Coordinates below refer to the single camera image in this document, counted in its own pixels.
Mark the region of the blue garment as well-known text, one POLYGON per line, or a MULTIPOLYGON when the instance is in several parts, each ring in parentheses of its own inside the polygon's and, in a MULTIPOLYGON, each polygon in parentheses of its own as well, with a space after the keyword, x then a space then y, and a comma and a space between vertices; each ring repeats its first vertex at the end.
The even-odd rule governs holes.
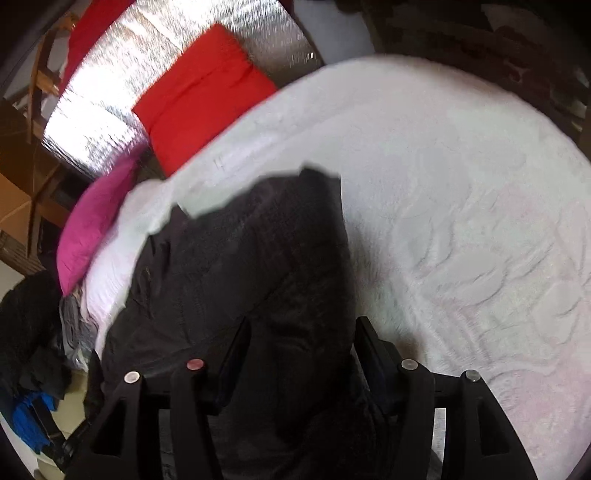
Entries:
POLYGON ((49 439, 37 424, 29 408, 34 400, 40 399, 49 411, 57 409, 58 401, 43 392, 34 392, 23 397, 12 413, 13 431, 35 454, 40 454, 43 447, 50 444, 49 439))

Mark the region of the wooden chair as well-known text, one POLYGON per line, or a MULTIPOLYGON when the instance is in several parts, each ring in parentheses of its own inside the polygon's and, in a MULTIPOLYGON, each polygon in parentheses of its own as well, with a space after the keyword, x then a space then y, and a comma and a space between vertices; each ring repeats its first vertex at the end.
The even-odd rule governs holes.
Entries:
POLYGON ((42 101, 45 96, 58 98, 60 95, 60 75, 52 71, 49 58, 53 44, 58 36, 69 36, 79 17, 72 11, 66 12, 41 38, 33 62, 28 87, 26 111, 27 142, 41 139, 47 120, 42 116, 42 101))

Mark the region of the red cloth on headboard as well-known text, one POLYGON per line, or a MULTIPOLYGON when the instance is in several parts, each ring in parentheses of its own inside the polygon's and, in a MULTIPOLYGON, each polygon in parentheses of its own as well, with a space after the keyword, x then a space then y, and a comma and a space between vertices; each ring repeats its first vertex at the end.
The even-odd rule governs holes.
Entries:
POLYGON ((60 92, 64 91, 72 75, 95 43, 133 3, 134 0, 94 0, 90 3, 69 37, 60 92))

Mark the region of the white textured bedspread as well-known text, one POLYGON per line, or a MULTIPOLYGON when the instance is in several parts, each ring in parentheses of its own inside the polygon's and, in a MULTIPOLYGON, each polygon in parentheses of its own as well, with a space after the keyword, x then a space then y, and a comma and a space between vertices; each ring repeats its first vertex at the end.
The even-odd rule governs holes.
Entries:
POLYGON ((242 116, 165 181, 132 190, 83 283, 109 326, 151 233, 259 177, 337 174, 356 306, 447 374, 479 371, 537 475, 590 443, 590 164, 546 116, 402 56, 322 68, 242 116))

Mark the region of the black clothes pile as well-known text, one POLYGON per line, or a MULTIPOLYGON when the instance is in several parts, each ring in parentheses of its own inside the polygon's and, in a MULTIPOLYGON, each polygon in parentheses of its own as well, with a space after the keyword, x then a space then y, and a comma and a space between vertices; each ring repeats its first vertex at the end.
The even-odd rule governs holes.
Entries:
POLYGON ((61 346, 61 291, 47 271, 29 275, 1 300, 1 386, 13 398, 64 397, 71 371, 61 346))

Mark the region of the brown cardboard box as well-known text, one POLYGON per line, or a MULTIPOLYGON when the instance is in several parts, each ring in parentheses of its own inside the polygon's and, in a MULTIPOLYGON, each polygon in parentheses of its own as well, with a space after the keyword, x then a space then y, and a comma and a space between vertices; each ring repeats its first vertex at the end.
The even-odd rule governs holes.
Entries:
POLYGON ((33 214, 46 213, 48 220, 62 226, 66 212, 43 202, 59 163, 38 143, 29 143, 27 134, 25 117, 1 99, 1 231, 31 250, 33 214))

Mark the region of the black jacket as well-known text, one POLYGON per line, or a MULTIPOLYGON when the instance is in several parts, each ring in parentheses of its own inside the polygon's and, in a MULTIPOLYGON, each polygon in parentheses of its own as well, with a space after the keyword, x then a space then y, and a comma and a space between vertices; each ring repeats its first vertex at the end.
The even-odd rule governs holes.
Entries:
POLYGON ((197 218, 174 209, 141 251, 101 355, 111 392, 192 357, 217 370, 242 322, 252 343, 211 429, 228 479, 353 479, 367 423, 339 179, 270 177, 197 218))

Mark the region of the grey folded clothes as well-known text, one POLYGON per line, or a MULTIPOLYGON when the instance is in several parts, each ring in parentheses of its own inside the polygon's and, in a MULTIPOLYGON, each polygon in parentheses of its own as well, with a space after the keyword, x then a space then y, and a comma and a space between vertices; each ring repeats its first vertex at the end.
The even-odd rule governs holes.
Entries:
POLYGON ((87 372, 98 334, 98 323, 88 312, 81 286, 75 287, 59 303, 62 348, 68 365, 87 372))

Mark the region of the magenta pillow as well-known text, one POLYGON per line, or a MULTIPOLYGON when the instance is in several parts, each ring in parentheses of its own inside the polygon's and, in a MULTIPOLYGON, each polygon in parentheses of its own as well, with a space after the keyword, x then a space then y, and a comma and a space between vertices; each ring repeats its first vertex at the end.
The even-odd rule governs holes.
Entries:
POLYGON ((58 280, 64 296, 71 293, 88 271, 135 182, 138 162, 137 155, 121 158, 108 174, 84 191, 70 213, 56 254, 58 280))

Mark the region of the red square cushion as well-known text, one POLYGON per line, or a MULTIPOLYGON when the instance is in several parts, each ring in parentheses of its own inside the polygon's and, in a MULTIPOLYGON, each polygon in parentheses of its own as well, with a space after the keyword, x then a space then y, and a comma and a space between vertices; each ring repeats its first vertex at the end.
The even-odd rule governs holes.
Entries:
POLYGON ((276 93, 221 24, 202 33, 133 107, 163 173, 172 175, 276 93))

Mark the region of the silver foil insulation sheet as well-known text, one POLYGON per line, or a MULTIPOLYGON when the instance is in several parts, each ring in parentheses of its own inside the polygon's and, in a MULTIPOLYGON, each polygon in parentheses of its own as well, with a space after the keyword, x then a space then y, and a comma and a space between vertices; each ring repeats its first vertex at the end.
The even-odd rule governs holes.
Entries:
POLYGON ((52 111, 43 146, 89 179, 148 144, 132 108, 211 25, 224 26, 249 59, 283 87, 322 66, 317 50, 277 1, 137 1, 84 57, 52 111))

